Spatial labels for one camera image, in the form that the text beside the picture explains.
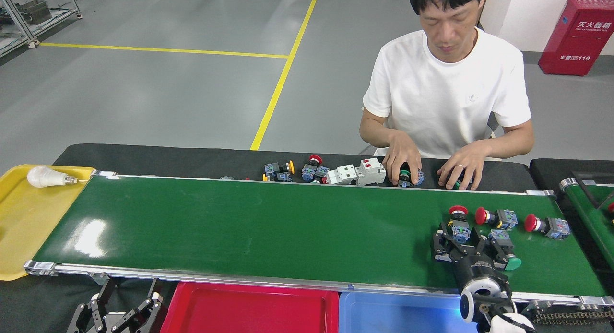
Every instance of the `white t-shirt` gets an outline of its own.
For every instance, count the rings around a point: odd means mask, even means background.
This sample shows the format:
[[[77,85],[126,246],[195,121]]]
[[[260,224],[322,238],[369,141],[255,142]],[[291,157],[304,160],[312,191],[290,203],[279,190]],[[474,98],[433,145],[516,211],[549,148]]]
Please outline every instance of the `white t-shirt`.
[[[424,31],[392,40],[375,61],[365,108],[388,117],[387,127],[407,132],[425,158],[450,158],[490,136],[491,112],[502,127],[531,119],[522,53],[477,30],[471,53],[456,63],[438,60]],[[377,149],[375,155],[387,151]]]

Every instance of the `chain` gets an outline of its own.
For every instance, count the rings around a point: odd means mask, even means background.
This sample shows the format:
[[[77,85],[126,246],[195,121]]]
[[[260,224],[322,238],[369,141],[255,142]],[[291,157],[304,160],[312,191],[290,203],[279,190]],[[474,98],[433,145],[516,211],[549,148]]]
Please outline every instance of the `chain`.
[[[592,312],[577,312],[577,313],[550,313],[536,314],[533,318],[533,323],[536,324],[555,324],[555,325],[574,325],[582,326],[595,324],[600,322],[614,321],[614,312],[612,311],[592,311]]]

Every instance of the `man's left hand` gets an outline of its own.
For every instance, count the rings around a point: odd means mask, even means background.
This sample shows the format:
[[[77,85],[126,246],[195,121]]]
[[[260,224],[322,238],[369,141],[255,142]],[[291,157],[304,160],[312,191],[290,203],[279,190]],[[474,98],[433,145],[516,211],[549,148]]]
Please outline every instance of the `man's left hand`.
[[[465,171],[459,190],[466,190],[472,178],[471,190],[478,189],[482,180],[484,159],[490,153],[490,149],[484,141],[486,140],[474,141],[454,153],[441,169],[437,170],[439,185],[445,186],[446,189],[452,189],[456,180]]]

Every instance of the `concrete floor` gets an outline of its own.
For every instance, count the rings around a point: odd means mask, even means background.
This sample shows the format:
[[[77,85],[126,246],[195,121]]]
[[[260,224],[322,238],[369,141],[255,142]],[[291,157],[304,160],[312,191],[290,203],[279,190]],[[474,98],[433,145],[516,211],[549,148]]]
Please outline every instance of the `concrete floor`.
[[[79,7],[83,20],[71,18],[38,48],[0,59],[0,174],[52,163],[73,143],[358,154],[367,147],[358,134],[362,95],[379,48],[419,29],[408,0],[81,0]],[[614,160],[614,56],[572,77],[544,75],[539,55],[525,53],[535,147],[510,161]]]

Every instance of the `yellow tray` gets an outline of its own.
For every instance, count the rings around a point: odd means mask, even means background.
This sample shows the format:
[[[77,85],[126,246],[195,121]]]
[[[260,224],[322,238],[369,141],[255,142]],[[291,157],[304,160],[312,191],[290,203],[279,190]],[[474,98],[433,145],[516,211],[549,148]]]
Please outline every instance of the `yellow tray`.
[[[36,166],[19,165],[0,178],[0,280],[26,275],[24,263],[33,258],[86,185],[35,188],[27,176]],[[49,167],[81,180],[89,180],[94,171],[91,167]]]

